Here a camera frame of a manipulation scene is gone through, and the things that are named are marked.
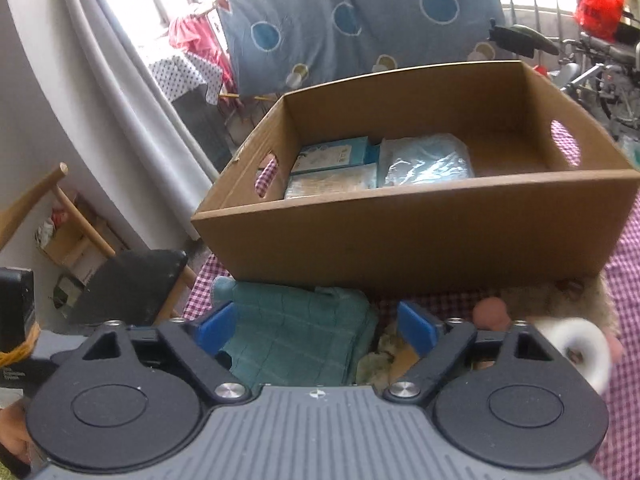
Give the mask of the gold tissue pack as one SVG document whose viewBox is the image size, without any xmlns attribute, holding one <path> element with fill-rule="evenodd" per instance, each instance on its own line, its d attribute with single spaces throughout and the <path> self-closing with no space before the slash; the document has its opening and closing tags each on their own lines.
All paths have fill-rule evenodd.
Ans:
<svg viewBox="0 0 640 480">
<path fill-rule="evenodd" d="M 394 321 L 384 328 L 375 349 L 359 360 L 356 384 L 382 392 L 418 361 L 418 355 L 402 338 Z"/>
</svg>

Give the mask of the teal towel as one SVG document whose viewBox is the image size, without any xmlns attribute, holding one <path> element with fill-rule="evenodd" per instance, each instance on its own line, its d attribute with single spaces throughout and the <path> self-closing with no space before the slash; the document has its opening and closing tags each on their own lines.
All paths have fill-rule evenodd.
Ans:
<svg viewBox="0 0 640 480">
<path fill-rule="evenodd" d="M 378 316 L 363 292 L 213 281 L 213 305 L 238 314 L 224 346 L 231 373 L 254 390 L 274 386 L 347 386 L 371 347 Z"/>
</svg>

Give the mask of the pink white plush toy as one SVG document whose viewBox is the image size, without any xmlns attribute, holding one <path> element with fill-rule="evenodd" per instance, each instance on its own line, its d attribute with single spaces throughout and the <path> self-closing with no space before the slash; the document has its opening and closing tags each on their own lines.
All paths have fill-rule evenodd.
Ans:
<svg viewBox="0 0 640 480">
<path fill-rule="evenodd" d="M 597 393 L 608 390 L 624 346 L 603 274 L 504 288 L 472 309 L 472 322 L 480 330 L 504 332 L 518 321 L 535 326 Z"/>
</svg>

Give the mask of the blue face mask pack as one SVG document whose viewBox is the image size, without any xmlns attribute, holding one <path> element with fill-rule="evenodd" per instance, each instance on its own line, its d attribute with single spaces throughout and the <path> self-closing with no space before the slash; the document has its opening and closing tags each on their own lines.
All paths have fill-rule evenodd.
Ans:
<svg viewBox="0 0 640 480">
<path fill-rule="evenodd" d="M 474 177 L 466 145 L 450 133 L 384 139 L 378 153 L 378 187 L 431 184 Z"/>
</svg>

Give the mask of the cotton swab plastic pack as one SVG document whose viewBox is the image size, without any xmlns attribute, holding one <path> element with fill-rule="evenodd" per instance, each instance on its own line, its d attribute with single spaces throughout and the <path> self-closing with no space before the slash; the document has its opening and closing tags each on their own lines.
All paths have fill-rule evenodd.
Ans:
<svg viewBox="0 0 640 480">
<path fill-rule="evenodd" d="M 378 166 L 367 164 L 296 174 L 288 180 L 284 198 L 372 190 L 378 185 Z"/>
</svg>

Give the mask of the blue rectangular carton box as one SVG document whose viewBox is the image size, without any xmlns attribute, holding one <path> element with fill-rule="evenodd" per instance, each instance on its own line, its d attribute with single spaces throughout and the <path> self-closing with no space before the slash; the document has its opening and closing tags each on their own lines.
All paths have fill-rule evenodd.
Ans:
<svg viewBox="0 0 640 480">
<path fill-rule="evenodd" d="M 300 150 L 290 175 L 374 164 L 379 154 L 380 146 L 367 136 L 311 144 Z"/>
</svg>

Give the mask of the black seat wooden chair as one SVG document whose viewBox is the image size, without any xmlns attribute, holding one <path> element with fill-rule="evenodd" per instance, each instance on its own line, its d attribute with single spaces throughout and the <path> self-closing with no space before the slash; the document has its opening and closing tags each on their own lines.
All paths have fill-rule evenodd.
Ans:
<svg viewBox="0 0 640 480">
<path fill-rule="evenodd" d="M 51 193 L 68 220 L 105 257 L 75 302 L 67 322 L 91 326 L 116 320 L 151 326 L 172 318 L 182 292 L 195 285 L 196 274 L 188 265 L 188 255 L 171 249 L 115 252 L 58 185 L 66 174 L 68 166 L 60 162 L 2 211 L 1 244 L 9 243 L 32 208 Z"/>
</svg>

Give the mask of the brown cardboard box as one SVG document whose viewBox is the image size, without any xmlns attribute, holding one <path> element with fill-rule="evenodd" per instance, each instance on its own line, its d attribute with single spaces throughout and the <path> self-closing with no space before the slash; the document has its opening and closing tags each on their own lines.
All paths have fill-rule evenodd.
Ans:
<svg viewBox="0 0 640 480">
<path fill-rule="evenodd" d="M 433 133 L 466 146 L 471 177 L 285 196 L 306 145 Z M 239 281 L 404 298 L 597 274 L 638 187 L 608 133 L 527 65 L 449 63 L 285 94 L 192 223 Z"/>
</svg>

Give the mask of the white curtain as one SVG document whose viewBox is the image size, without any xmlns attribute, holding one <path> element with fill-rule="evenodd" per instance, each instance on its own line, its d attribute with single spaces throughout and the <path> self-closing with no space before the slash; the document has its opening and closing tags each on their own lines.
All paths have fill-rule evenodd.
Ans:
<svg viewBox="0 0 640 480">
<path fill-rule="evenodd" d="M 218 171 L 99 0 L 65 0 L 80 46 L 137 159 L 190 237 Z"/>
</svg>

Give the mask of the purple checkered tablecloth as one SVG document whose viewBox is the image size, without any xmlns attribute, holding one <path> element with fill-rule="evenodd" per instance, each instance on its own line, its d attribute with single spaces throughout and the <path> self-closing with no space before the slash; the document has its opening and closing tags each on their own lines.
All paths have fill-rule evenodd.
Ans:
<svg viewBox="0 0 640 480">
<path fill-rule="evenodd" d="M 552 138 L 571 162 L 577 162 L 578 148 L 559 122 L 552 122 Z M 605 266 L 608 303 L 614 321 L 612 343 L 618 358 L 605 393 L 610 429 L 596 457 L 596 466 L 607 479 L 639 479 L 639 192 L 613 255 Z M 200 267 L 194 289 L 183 310 L 193 320 L 212 307 L 213 280 L 230 276 L 215 255 L 209 254 Z M 460 292 L 412 298 L 436 315 L 466 315 L 478 300 L 494 292 Z"/>
</svg>

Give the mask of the polka dot cloth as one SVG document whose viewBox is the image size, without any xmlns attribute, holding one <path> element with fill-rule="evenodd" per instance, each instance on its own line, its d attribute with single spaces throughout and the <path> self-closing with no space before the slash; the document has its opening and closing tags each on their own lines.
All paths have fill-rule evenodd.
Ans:
<svg viewBox="0 0 640 480">
<path fill-rule="evenodd" d="M 205 101 L 213 106 L 218 104 L 224 71 L 217 64 L 190 52 L 177 51 L 152 62 L 148 69 L 169 102 L 204 87 Z"/>
</svg>

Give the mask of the wheelchair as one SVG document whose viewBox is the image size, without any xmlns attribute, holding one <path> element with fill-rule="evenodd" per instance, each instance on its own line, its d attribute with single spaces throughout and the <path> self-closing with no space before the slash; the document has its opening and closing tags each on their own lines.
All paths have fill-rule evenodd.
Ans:
<svg viewBox="0 0 640 480">
<path fill-rule="evenodd" d="M 558 70 L 551 81 L 608 130 L 616 142 L 639 142 L 639 45 L 633 48 L 582 32 L 553 39 Z"/>
</svg>

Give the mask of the blue patterned hanging blanket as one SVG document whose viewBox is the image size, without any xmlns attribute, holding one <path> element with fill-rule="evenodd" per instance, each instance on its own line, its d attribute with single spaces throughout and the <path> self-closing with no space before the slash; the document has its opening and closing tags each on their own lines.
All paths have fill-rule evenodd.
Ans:
<svg viewBox="0 0 640 480">
<path fill-rule="evenodd" d="M 505 60 L 500 0 L 220 0 L 241 96 L 449 62 Z"/>
</svg>

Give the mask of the red plastic bag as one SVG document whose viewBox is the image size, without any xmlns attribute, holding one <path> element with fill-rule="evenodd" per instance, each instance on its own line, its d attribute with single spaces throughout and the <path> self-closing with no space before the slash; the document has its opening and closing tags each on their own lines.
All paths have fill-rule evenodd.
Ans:
<svg viewBox="0 0 640 480">
<path fill-rule="evenodd" d="M 623 16 L 625 0 L 578 0 L 574 18 L 589 35 L 612 41 Z"/>
</svg>

